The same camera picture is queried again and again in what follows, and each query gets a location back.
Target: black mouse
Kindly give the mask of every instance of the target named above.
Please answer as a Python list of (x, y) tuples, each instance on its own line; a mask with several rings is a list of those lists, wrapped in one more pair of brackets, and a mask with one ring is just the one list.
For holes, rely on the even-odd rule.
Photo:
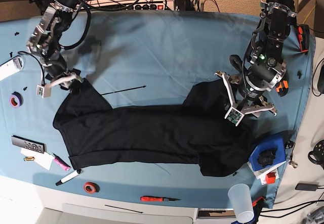
[(324, 66), (322, 65), (319, 73), (319, 78), (317, 82), (317, 90), (321, 93), (324, 94)]

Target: red screwdriver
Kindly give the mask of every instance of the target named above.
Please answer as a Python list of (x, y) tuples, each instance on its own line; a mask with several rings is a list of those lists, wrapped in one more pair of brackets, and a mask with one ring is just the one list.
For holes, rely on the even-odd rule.
[(166, 198), (166, 197), (156, 197), (156, 196), (142, 196), (141, 201), (178, 201), (180, 199)]

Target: table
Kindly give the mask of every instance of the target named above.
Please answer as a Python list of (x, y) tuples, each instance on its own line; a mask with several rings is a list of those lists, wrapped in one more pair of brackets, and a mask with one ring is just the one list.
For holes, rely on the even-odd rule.
[[(80, 34), (84, 21), (85, 16), (80, 14), (60, 42), (69, 45), (78, 40), (76, 35)], [(113, 97), (108, 95), (113, 107), (181, 104), (194, 84), (215, 80), (216, 70), (236, 73), (228, 58), (233, 53), (244, 53), (258, 21), (259, 18), (248, 15), (215, 13), (94, 13), (86, 41), (63, 56), (70, 67), (76, 66), (82, 70), (82, 76), (88, 75), (100, 93), (147, 86)], [(38, 22), (39, 18), (33, 18), (1, 24), (1, 36), (8, 38), (1, 47), (3, 59), (13, 49), (25, 49), (25, 42)], [(20, 32), (19, 36), (14, 36), (16, 31)], [(265, 112), (259, 119), (250, 119), (257, 125), (258, 135), (286, 129), (297, 132), (306, 106), (314, 42), (308, 56), (299, 53), (293, 33), (285, 45), (283, 54), (291, 61), (288, 64), (291, 90), (282, 98), (275, 90), (267, 94), (281, 113), (273, 117)], [(182, 201), (152, 204), (205, 208), (230, 207), (228, 189), (246, 183), (253, 198), (268, 193), (271, 206), (279, 182), (261, 188), (260, 181), (246, 165), (235, 176), (215, 178), (202, 176), (197, 165), (116, 163), (88, 167), (73, 181), (56, 187), (55, 182), (66, 175), (59, 166), (53, 164), (51, 171), (46, 171), (35, 163), (26, 164), (20, 160), (20, 149), (10, 143), (10, 134), (44, 142), (48, 152), (67, 161), (62, 137), (52, 127), (54, 115), (67, 93), (55, 87), (50, 98), (36, 97), (39, 67), (33, 58), (25, 59), (25, 69), (1, 83), (0, 132), (4, 136), (5, 154), (0, 158), (0, 175), (81, 195), (88, 195), (83, 191), (84, 183), (93, 181), (101, 186), (100, 198), (140, 203), (139, 197), (143, 195), (168, 196)], [(298, 70), (303, 71), (301, 79), (297, 77)], [(8, 104), (6, 97), (13, 91), (21, 92), (25, 98), (19, 109), (12, 109)]]

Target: black stick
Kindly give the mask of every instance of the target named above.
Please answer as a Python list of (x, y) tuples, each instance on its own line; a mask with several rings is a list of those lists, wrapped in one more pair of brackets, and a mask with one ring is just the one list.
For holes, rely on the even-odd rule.
[[(105, 205), (105, 206), (112, 207), (112, 208), (117, 208), (117, 209), (122, 209), (122, 210), (129, 210), (129, 209), (115, 207), (115, 206), (111, 206), (111, 205)], [(137, 212), (137, 213), (140, 213), (140, 214), (143, 213), (142, 211), (136, 211), (136, 210), (129, 210), (129, 211)]]
[(133, 87), (133, 88), (125, 89), (125, 90), (120, 90), (120, 91), (115, 91), (115, 92), (111, 92), (111, 93), (101, 94), (101, 96), (107, 95), (107, 94), (115, 94), (115, 93), (125, 92), (125, 91), (139, 89), (139, 88), (145, 88), (145, 87), (146, 87), (145, 85), (144, 86)]

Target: tape roll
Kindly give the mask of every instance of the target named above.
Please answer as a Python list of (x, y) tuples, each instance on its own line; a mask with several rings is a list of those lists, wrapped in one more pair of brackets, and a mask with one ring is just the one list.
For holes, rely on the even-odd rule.
[(13, 108), (19, 108), (22, 105), (22, 103), (23, 103), (23, 101), (22, 101), (22, 96), (20, 95), (20, 93), (14, 92), (13, 94), (11, 94), (10, 105)]
[(83, 188), (88, 194), (99, 192), (99, 186), (92, 182), (86, 182)]

